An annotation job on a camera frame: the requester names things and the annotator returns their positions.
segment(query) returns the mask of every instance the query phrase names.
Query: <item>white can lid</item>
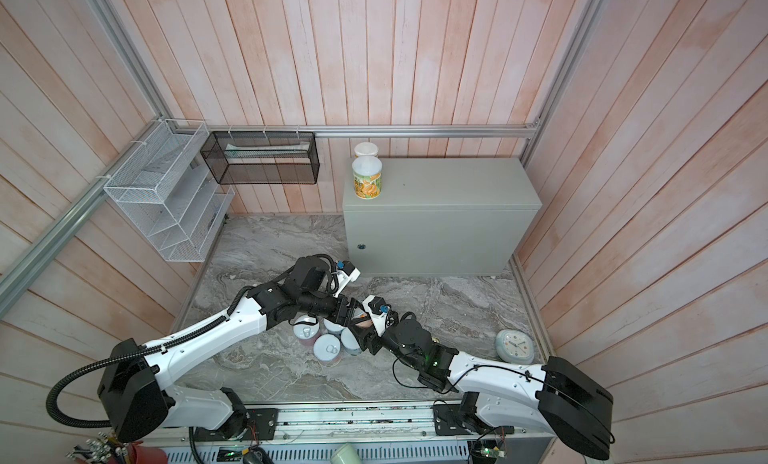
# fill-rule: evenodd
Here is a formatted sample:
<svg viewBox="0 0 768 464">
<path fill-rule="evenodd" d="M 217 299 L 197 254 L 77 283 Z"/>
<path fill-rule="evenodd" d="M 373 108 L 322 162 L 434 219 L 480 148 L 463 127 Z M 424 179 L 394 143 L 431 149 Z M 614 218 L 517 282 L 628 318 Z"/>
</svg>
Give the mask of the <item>white can lid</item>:
<svg viewBox="0 0 768 464">
<path fill-rule="evenodd" d="M 299 324 L 297 326 L 293 326 L 293 334 L 299 339 L 309 339 L 314 337 L 315 334 L 320 331 L 320 325 L 317 323 L 317 319 L 314 317 L 309 317 L 304 314 L 303 316 L 299 316 L 299 318 L 296 319 L 297 323 L 302 323 L 305 321 L 313 322 L 315 324 L 313 326 L 309 324 Z"/>
<path fill-rule="evenodd" d="M 328 329 L 328 332 L 330 333 L 340 333 L 342 329 L 344 329 L 344 326 L 341 324 L 332 323 L 328 319 L 326 319 L 325 322 L 326 329 Z"/>
<path fill-rule="evenodd" d="M 341 344 L 344 344 L 344 347 L 347 349 L 359 349 L 360 344 L 357 343 L 357 339 L 355 339 L 355 335 L 352 334 L 352 332 L 344 328 L 343 331 L 341 331 Z"/>
<path fill-rule="evenodd" d="M 372 142 L 361 142 L 355 146 L 355 156 L 378 156 L 379 146 Z"/>
<path fill-rule="evenodd" d="M 341 343 L 333 334 L 325 334 L 317 338 L 312 350 L 315 351 L 315 357 L 318 360 L 334 360 L 339 355 Z"/>
</svg>

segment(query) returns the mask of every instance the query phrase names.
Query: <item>marble tabletop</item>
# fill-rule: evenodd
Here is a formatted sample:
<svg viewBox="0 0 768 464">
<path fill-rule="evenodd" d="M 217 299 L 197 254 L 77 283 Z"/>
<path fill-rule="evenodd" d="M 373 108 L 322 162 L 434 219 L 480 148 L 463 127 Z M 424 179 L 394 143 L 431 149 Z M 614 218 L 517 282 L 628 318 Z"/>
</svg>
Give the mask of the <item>marble tabletop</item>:
<svg viewBox="0 0 768 464">
<path fill-rule="evenodd" d="M 222 310 L 242 286 L 277 276 L 296 258 L 318 253 L 348 258 L 340 215 L 235 216 L 224 226 L 185 326 Z M 400 315 L 414 312 L 441 343 L 489 359 L 497 359 L 494 338 L 500 330 L 531 333 L 518 286 L 508 271 L 498 278 L 360 278 L 344 294 L 359 300 L 369 294 L 382 296 Z M 229 387 L 245 403 L 440 397 L 431 390 L 400 386 L 392 378 L 393 360 L 381 350 L 375 356 L 345 354 L 336 366 L 324 367 L 312 349 L 294 337 L 288 323 L 282 323 L 216 354 L 178 383 L 206 390 Z M 536 362 L 542 362 L 540 353 Z M 395 372 L 401 382 L 421 385 L 417 372 L 403 364 L 396 364 Z"/>
</svg>

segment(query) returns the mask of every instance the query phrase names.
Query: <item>black corrugated hose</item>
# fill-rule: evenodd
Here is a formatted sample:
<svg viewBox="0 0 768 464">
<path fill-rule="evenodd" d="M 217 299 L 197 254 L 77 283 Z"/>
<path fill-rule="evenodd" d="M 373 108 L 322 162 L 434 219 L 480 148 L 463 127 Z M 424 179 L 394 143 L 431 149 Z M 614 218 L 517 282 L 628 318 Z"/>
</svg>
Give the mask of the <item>black corrugated hose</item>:
<svg viewBox="0 0 768 464">
<path fill-rule="evenodd" d="M 232 313 L 235 311 L 235 308 L 237 308 L 237 303 L 240 302 L 240 299 L 245 295 L 245 293 L 249 290 L 253 289 L 253 286 L 245 286 L 237 293 L 237 296 L 235 296 L 234 300 L 232 301 L 232 305 L 229 306 L 229 308 L 226 310 L 226 315 L 231 316 Z M 226 318 L 224 316 L 219 316 L 216 320 L 213 320 L 206 324 L 205 326 L 199 328 L 198 330 L 192 331 L 189 334 L 186 334 L 181 337 L 177 337 L 174 340 L 168 341 L 167 344 L 165 344 L 165 348 L 169 349 L 174 346 L 178 346 L 179 344 L 184 344 L 189 340 L 194 339 L 195 337 L 202 336 L 209 330 L 215 328 L 219 324 L 226 321 Z M 111 366 L 113 364 L 122 363 L 128 360 L 136 359 L 137 357 L 143 357 L 148 356 L 149 354 L 155 354 L 162 351 L 162 346 L 153 346 L 148 347 L 146 349 L 142 349 L 140 351 L 137 351 L 135 353 L 130 354 L 123 354 L 122 356 L 116 356 L 116 357 L 110 357 L 109 359 L 100 360 L 95 363 L 88 364 L 87 366 L 83 366 L 80 369 L 76 370 L 73 373 L 67 374 L 62 380 L 59 382 L 56 382 L 56 384 L 51 388 L 51 392 L 48 393 L 48 397 L 45 399 L 45 410 L 48 412 L 48 415 L 56 422 L 60 424 L 64 424 L 65 426 L 70 427 L 80 427 L 85 429 L 94 429 L 98 427 L 111 427 L 111 423 L 108 420 L 103 421 L 91 421 L 91 420 L 82 420 L 82 419 L 75 419 L 73 417 L 67 416 L 58 408 L 58 395 L 62 393 L 64 388 L 69 385 L 70 382 L 76 380 L 79 377 L 84 376 L 85 374 L 92 373 L 95 370 L 102 369 L 107 366 Z"/>
</svg>

